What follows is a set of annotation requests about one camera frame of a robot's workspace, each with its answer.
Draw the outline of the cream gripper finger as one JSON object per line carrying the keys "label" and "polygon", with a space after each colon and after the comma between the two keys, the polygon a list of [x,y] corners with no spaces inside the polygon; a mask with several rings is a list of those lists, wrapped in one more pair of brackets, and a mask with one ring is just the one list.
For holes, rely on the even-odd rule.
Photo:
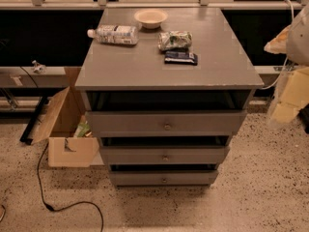
{"label": "cream gripper finger", "polygon": [[291,26],[285,27],[275,38],[264,46],[264,51],[272,54],[287,53],[287,39]]}
{"label": "cream gripper finger", "polygon": [[291,123],[299,111],[309,104],[309,67],[282,72],[275,87],[267,119],[270,126]]}

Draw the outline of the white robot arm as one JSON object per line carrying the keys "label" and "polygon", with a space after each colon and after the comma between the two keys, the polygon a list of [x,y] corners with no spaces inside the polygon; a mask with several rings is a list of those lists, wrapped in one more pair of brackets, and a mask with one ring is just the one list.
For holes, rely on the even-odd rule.
{"label": "white robot arm", "polygon": [[267,113],[270,125],[288,124],[309,104],[309,4],[265,45],[264,51],[285,54],[296,64],[293,71],[279,74],[274,100]]}

